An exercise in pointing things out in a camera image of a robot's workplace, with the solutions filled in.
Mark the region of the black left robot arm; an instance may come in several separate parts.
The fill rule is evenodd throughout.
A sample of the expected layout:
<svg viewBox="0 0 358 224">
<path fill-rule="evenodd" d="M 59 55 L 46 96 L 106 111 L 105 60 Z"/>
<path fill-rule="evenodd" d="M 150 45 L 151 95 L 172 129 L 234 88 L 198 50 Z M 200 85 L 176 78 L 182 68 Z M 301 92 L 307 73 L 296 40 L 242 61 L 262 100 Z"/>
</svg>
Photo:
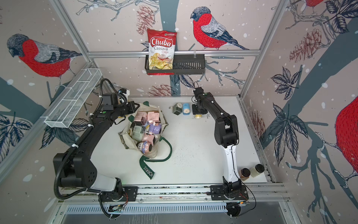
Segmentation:
<svg viewBox="0 0 358 224">
<path fill-rule="evenodd" d="M 116 120 L 126 119 L 139 109 L 139 104 L 128 100 L 127 89 L 117 90 L 107 78 L 101 80 L 99 88 L 101 99 L 89 126 L 76 143 L 53 159 L 57 199 L 66 200 L 81 192 L 91 192 L 99 194 L 100 199 L 109 194 L 113 200 L 119 200 L 125 194 L 121 180 L 98 173 L 90 159 L 102 136 Z"/>
</svg>

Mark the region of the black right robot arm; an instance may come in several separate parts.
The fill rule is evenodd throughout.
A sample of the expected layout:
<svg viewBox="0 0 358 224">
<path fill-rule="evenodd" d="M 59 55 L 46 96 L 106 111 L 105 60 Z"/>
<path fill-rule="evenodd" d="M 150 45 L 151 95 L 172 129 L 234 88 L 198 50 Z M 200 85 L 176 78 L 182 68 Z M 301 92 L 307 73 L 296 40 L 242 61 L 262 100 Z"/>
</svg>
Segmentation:
<svg viewBox="0 0 358 224">
<path fill-rule="evenodd" d="M 214 138 L 221 147 L 225 162 L 222 185 L 224 196 L 229 200 L 247 201 L 247 192 L 239 177 L 236 162 L 236 146 L 239 143 L 237 117 L 224 111 L 214 96 L 209 92 L 204 92 L 201 87 L 194 89 L 194 97 L 193 113 L 209 113 L 215 121 Z"/>
</svg>

